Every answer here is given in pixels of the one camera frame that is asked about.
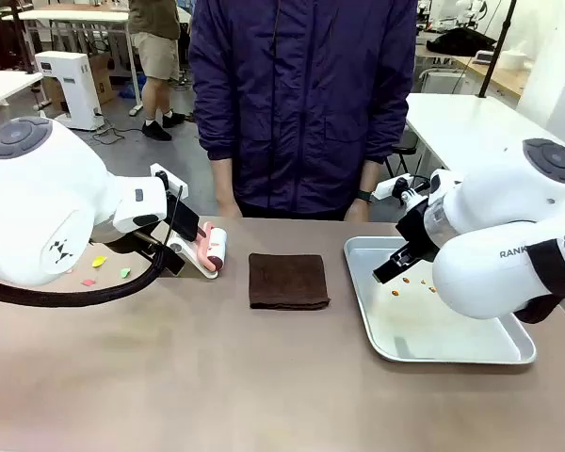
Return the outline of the person's left hand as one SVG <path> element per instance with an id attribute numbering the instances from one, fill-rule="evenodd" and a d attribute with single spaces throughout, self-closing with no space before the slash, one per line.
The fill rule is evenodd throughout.
<path id="1" fill-rule="evenodd" d="M 368 202 L 355 199 L 346 212 L 345 221 L 353 223 L 367 222 L 369 220 L 369 206 Z"/>

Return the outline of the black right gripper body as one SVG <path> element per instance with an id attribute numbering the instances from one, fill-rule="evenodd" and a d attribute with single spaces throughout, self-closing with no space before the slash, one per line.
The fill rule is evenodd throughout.
<path id="1" fill-rule="evenodd" d="M 402 248 L 409 248 L 417 261 L 433 262 L 440 249 L 430 239 L 425 227 L 427 208 L 428 201 L 420 201 L 406 212 L 406 215 L 397 223 L 396 229 L 406 241 Z"/>

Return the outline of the person's right hand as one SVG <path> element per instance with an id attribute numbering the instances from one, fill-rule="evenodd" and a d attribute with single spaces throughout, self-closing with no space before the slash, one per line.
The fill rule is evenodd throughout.
<path id="1" fill-rule="evenodd" d="M 224 218 L 242 218 L 243 214 L 234 198 L 217 199 L 218 214 Z"/>

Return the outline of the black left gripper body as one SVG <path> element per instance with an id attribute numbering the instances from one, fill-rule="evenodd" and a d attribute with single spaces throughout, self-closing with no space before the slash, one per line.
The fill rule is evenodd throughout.
<path id="1" fill-rule="evenodd" d="M 167 198 L 167 224 L 184 240 L 196 240 L 199 236 L 199 216 L 182 201 Z"/>

